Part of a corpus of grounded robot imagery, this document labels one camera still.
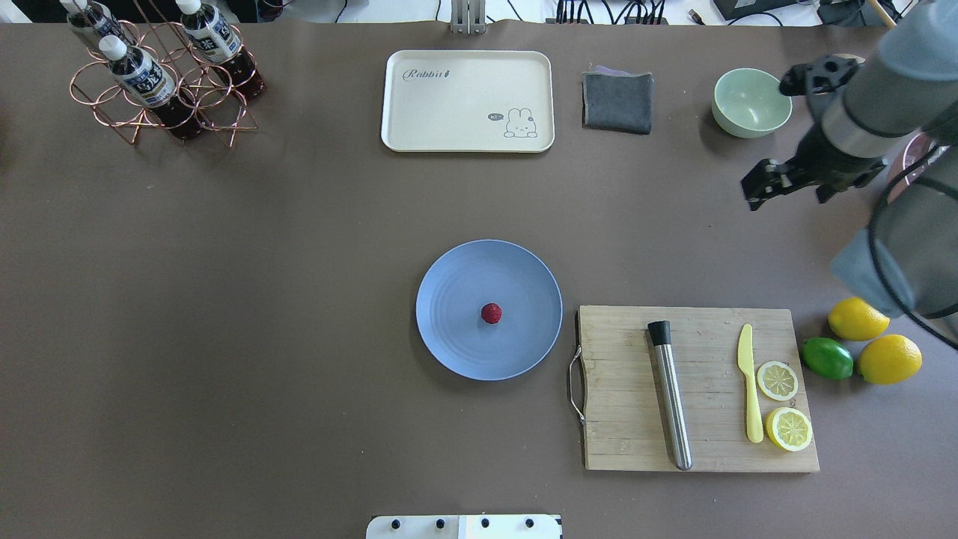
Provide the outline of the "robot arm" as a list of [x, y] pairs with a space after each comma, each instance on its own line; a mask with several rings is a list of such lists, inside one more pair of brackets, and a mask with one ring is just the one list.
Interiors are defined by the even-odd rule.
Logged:
[[914, 135], [930, 146], [888, 174], [869, 221], [832, 260], [832, 274], [890, 318], [908, 317], [956, 346], [957, 7], [924, 1], [886, 31], [865, 61], [825, 55], [795, 64], [779, 90], [804, 96], [811, 128], [786, 162], [742, 179], [752, 210], [812, 187], [818, 201], [866, 187]]

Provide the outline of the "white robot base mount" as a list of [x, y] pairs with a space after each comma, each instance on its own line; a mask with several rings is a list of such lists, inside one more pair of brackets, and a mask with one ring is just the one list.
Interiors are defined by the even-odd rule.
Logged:
[[561, 516], [547, 513], [386, 515], [366, 538], [562, 538]]

